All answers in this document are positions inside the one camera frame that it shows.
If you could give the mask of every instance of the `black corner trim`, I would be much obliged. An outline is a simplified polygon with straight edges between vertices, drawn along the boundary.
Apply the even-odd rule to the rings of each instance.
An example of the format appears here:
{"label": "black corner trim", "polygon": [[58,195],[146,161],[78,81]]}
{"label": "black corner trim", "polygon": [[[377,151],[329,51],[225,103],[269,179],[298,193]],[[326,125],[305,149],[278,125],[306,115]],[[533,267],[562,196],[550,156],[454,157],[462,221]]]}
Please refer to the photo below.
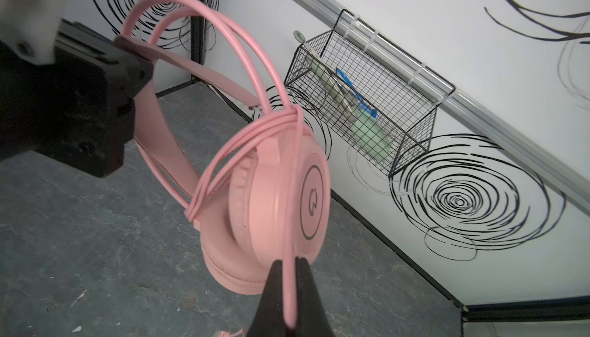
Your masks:
{"label": "black corner trim", "polygon": [[223,94],[223,92],[221,92],[217,87],[213,86],[213,85],[209,85],[211,86],[215,91],[215,93],[221,97],[221,99],[223,101],[225,101],[225,103],[234,110],[234,112],[238,113],[240,115],[240,117],[242,117],[245,121],[247,121],[248,123],[252,122],[252,118],[248,117],[248,115],[241,110],[238,105],[234,104],[229,98],[227,98],[227,96],[225,96]]}
{"label": "black corner trim", "polygon": [[590,319],[590,296],[467,306],[463,322],[554,322]]}
{"label": "black corner trim", "polygon": [[332,197],[336,200],[339,204],[341,204],[346,210],[352,214],[359,222],[362,223],[368,230],[370,230],[377,238],[381,240],[384,244],[387,245],[391,250],[393,250],[402,260],[404,260],[410,267],[412,267],[418,274],[420,274],[427,282],[429,282],[432,287],[436,288],[444,297],[446,297],[450,302],[452,302],[457,307],[463,307],[463,304],[453,296],[446,288],[444,288],[439,282],[434,280],[430,274],[428,274],[422,267],[417,265],[414,260],[412,260],[409,256],[406,255],[405,252],[399,249],[391,240],[385,237],[384,234],[380,232],[374,225],[372,225],[364,216],[360,215],[360,213],[353,207],[350,206],[343,198],[340,197],[337,193],[332,190]]}
{"label": "black corner trim", "polygon": [[196,83],[196,81],[193,80],[189,80],[187,82],[182,82],[181,84],[177,84],[176,86],[172,86],[172,87],[168,87],[166,90],[161,90],[160,92],[156,93],[156,97],[162,97],[162,96],[166,96],[168,94],[173,93],[174,91],[178,91],[181,89],[184,89],[187,86],[190,86],[192,84]]}

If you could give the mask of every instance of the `white wall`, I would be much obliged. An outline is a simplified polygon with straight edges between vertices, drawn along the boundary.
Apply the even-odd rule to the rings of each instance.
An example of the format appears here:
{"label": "white wall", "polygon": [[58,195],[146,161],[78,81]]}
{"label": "white wall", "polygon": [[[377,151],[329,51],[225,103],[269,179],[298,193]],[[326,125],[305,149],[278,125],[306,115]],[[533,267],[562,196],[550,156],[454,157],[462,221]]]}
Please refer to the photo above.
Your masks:
{"label": "white wall", "polygon": [[[241,24],[266,49],[283,77],[298,45],[293,38],[293,30],[302,31],[308,38],[328,30],[326,25],[291,0],[220,0],[220,3],[220,11]],[[447,75],[444,69],[439,69],[440,63],[435,61],[438,59],[435,54],[410,41],[414,36],[411,34],[412,24],[409,21],[404,23],[407,23],[407,28],[403,36],[400,34],[394,37],[393,33],[386,35],[411,53],[416,50],[418,53],[415,55],[453,81],[452,74]],[[217,45],[208,54],[206,64],[252,90],[239,60],[221,37],[218,37]],[[262,67],[259,69],[265,85],[270,86],[269,77],[262,72]],[[319,129],[322,127],[326,131],[327,126],[312,116],[308,116],[308,120],[312,121],[320,144],[330,152],[332,188],[336,193],[462,303],[590,295],[590,280],[587,277],[590,274],[590,259],[586,255],[586,249],[590,246],[590,218],[569,203],[563,210],[564,199],[560,193],[552,191],[534,175],[525,174],[517,165],[512,165],[492,142],[474,136],[448,136],[475,132],[446,113],[438,111],[431,149],[444,148],[447,152],[474,159],[476,157],[473,154],[481,154],[484,150],[492,158],[484,159],[481,162],[482,171],[473,175],[476,179],[487,181],[495,180],[494,177],[500,175],[506,177],[504,183],[498,182],[488,191],[498,189],[501,199],[509,202],[508,207],[511,208],[491,211],[492,217],[497,219],[496,223],[502,224],[499,229],[498,226],[486,225],[482,218],[476,221],[476,227],[469,227],[469,218],[461,215],[444,219],[430,211],[412,211],[408,198],[417,200],[421,196],[424,200],[432,200],[432,195],[427,192],[416,192],[414,195],[414,192],[403,191],[399,184],[403,173],[389,182],[383,173],[356,150],[350,149],[334,131],[331,132],[331,138],[324,139]],[[449,148],[455,141],[461,141],[468,147]],[[434,159],[432,154],[427,155],[427,158]],[[448,166],[445,173],[454,185],[455,196],[468,199],[469,195],[458,187],[465,180],[472,185],[471,179],[474,178],[467,179],[464,169]],[[435,219],[427,223],[424,219],[426,214]],[[474,215],[482,217],[484,213],[479,210]],[[422,218],[426,227],[417,224],[416,218]],[[522,226],[511,227],[510,223],[522,223]],[[451,238],[441,237],[432,231],[430,236],[425,234],[428,228],[437,225],[445,227],[446,231],[442,233]],[[461,226],[458,227],[461,228],[459,236],[449,232],[451,226]],[[473,232],[469,232],[470,228],[480,231],[481,235],[473,236]],[[497,237],[495,234],[501,235],[501,238],[494,238]],[[489,241],[494,251],[487,250],[490,247],[486,241]]]}
{"label": "white wall", "polygon": [[[113,0],[96,0],[96,4],[92,0],[68,0],[67,6],[63,13],[63,17],[70,22],[80,22],[85,26],[90,27],[94,31],[100,33],[101,35],[113,39],[115,37],[115,33],[113,31],[113,27],[111,26],[111,24],[109,24],[109,21],[113,24],[115,28],[120,30],[122,27],[122,23],[119,22],[117,18],[124,18],[126,13],[128,12],[125,0],[115,1],[120,4],[122,12],[119,12],[116,6],[114,6]],[[111,4],[111,6],[114,7],[114,10],[117,15],[114,15],[112,13],[111,9],[109,8],[109,4]],[[107,17],[108,21],[100,14],[97,6],[98,8],[100,8],[100,10],[102,10],[104,15]],[[161,18],[161,16],[155,16],[154,18],[155,20],[149,18],[143,18],[143,20],[149,22],[156,22],[158,18]],[[181,25],[181,23],[182,21],[176,21],[170,26],[170,28],[177,28]],[[185,25],[182,29],[182,34],[188,31],[188,29],[189,26]],[[142,34],[142,39],[147,40],[148,38],[148,34]],[[159,41],[159,45],[170,44],[171,42],[172,40],[166,41],[161,39]],[[191,44],[189,34],[182,36],[182,42],[184,43],[184,46],[186,46],[187,49],[190,49]],[[190,52],[186,50],[183,46],[178,46],[179,44],[180,43],[178,41],[171,44],[170,46],[174,46],[171,50],[174,53],[183,55],[184,57],[190,57]],[[172,87],[174,85],[180,84],[188,80],[189,75],[187,72],[182,71],[179,68],[173,67],[165,62],[158,62],[154,70],[155,91],[161,91],[168,87]]]}

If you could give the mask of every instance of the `black wire basket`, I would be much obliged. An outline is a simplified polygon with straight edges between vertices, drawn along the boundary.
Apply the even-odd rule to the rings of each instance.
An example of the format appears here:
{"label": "black wire basket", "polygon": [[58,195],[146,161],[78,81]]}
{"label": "black wire basket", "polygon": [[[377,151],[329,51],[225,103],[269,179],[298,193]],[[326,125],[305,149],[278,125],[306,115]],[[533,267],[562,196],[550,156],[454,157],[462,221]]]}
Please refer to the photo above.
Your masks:
{"label": "black wire basket", "polygon": [[[413,75],[396,73],[368,51],[378,38],[420,65],[378,31],[355,16],[343,32],[340,14],[333,30],[297,48],[285,86],[296,102],[314,113],[350,146],[364,155],[387,176],[392,176],[427,153],[437,112],[435,101],[425,97],[415,84],[420,71],[434,75],[450,94],[454,87],[427,67]],[[361,48],[347,38],[356,22],[369,31],[370,41]]]}

